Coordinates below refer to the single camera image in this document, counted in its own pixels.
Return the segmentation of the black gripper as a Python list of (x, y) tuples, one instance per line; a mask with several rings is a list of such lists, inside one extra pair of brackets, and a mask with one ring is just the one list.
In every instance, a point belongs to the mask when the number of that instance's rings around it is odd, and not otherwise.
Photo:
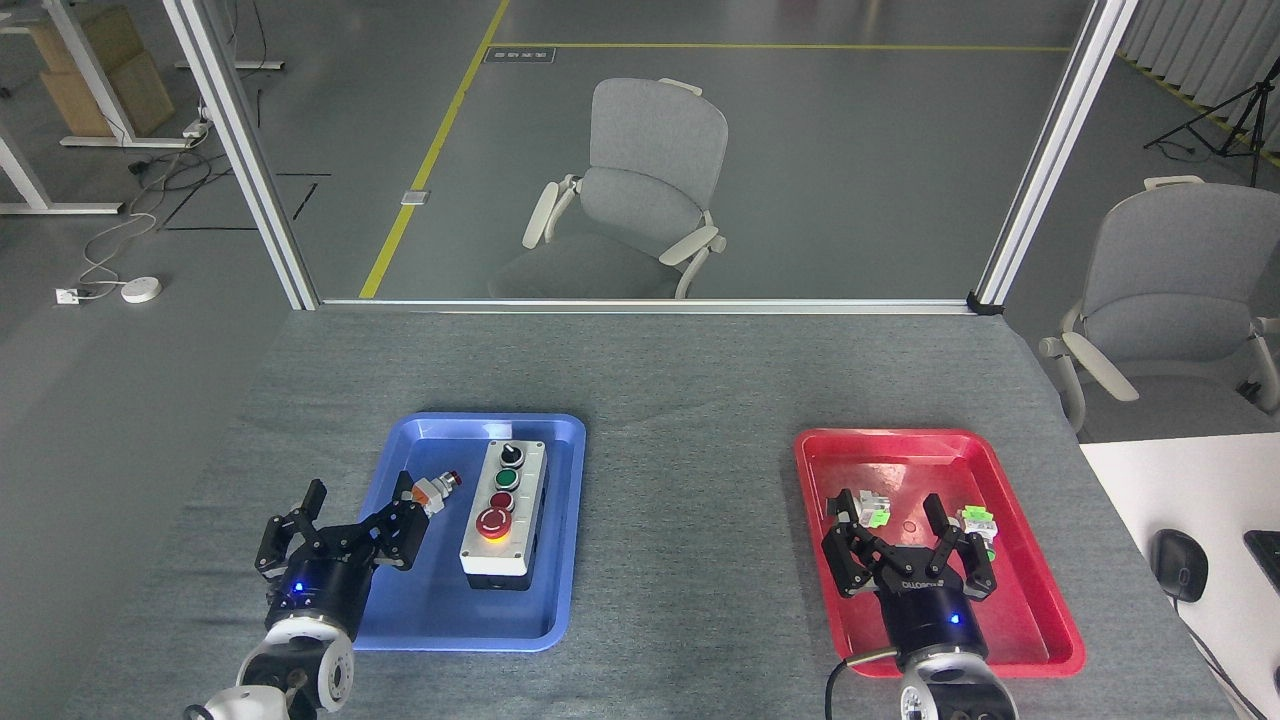
[(326, 487), (312, 479), (298, 507), (271, 516), (256, 564), (265, 580), (276, 583), (268, 594), (265, 628), (285, 618), (317, 618), (356, 639), (376, 565), (408, 571), (422, 543), (429, 518), (412, 487), (412, 475), (401, 471), (381, 510), (334, 530), (315, 525)]
[[(899, 662), (933, 651), (987, 657), (986, 639), (966, 597), (982, 601), (997, 587), (991, 566), (995, 551), (989, 546), (998, 528), (986, 506), (965, 505), (952, 518), (940, 496), (929, 493), (923, 509), (938, 543), (931, 557), (908, 556), (910, 574), (902, 574), (896, 548), (860, 523), (860, 505), (852, 495), (828, 498), (826, 507), (836, 518), (822, 541), (835, 587), (851, 598), (876, 579), (886, 633)], [(948, 566), (954, 551), (965, 569), (964, 587)]]

